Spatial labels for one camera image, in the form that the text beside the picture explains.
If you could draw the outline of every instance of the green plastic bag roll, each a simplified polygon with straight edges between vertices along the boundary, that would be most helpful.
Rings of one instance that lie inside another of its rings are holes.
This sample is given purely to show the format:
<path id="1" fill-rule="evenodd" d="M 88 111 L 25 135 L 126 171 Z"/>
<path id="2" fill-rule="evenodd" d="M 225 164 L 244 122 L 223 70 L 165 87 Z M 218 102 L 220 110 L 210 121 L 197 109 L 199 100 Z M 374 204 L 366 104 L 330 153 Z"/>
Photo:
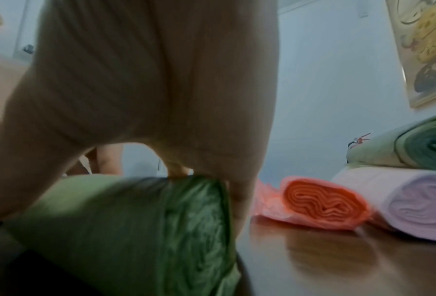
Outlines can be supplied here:
<path id="1" fill-rule="evenodd" d="M 349 164 L 436 171 L 436 116 L 375 137 L 348 150 Z"/>
<path id="2" fill-rule="evenodd" d="M 66 178 L 6 226 L 108 296 L 230 296 L 240 278 L 228 196 L 212 179 Z"/>

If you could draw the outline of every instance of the orange plastic bag roll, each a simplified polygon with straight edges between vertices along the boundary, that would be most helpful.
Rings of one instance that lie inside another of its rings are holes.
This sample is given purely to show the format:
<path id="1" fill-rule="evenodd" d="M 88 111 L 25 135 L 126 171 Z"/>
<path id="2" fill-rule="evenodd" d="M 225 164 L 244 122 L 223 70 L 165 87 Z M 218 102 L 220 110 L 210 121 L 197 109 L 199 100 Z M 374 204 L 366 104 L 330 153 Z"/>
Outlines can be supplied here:
<path id="1" fill-rule="evenodd" d="M 344 186 L 287 177 L 280 189 L 258 181 L 253 215 L 308 227 L 353 230 L 371 217 L 372 209 L 360 194 Z"/>

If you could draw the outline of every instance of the poster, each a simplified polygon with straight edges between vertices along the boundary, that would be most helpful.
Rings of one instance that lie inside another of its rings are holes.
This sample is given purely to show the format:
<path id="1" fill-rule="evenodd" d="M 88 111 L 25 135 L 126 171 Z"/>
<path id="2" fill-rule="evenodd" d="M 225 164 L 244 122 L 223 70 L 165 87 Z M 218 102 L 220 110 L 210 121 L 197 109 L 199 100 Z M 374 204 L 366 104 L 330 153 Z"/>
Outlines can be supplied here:
<path id="1" fill-rule="evenodd" d="M 386 0 L 412 108 L 436 98 L 436 0 Z"/>

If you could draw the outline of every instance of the brown wooden surface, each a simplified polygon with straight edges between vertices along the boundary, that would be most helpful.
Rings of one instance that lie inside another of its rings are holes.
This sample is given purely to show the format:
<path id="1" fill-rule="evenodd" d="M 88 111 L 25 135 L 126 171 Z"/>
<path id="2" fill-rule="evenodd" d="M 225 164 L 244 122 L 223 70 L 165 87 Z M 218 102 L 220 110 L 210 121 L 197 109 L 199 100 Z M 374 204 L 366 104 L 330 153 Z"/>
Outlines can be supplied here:
<path id="1" fill-rule="evenodd" d="M 371 226 L 326 232 L 253 218 L 238 296 L 436 296 L 436 243 Z M 0 227 L 0 296 L 98 295 Z"/>

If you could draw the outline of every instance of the light green fabric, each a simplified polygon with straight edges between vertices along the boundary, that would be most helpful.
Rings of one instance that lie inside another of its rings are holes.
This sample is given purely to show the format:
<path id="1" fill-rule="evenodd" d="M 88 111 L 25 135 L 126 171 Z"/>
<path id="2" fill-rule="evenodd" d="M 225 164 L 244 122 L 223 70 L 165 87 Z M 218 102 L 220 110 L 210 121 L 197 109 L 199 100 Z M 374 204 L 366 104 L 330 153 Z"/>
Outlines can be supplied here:
<path id="1" fill-rule="evenodd" d="M 436 170 L 436 116 L 357 145 L 346 158 L 350 164 Z"/>
<path id="2" fill-rule="evenodd" d="M 231 296 L 240 278 L 212 179 L 70 177 L 6 226 L 108 296 Z"/>

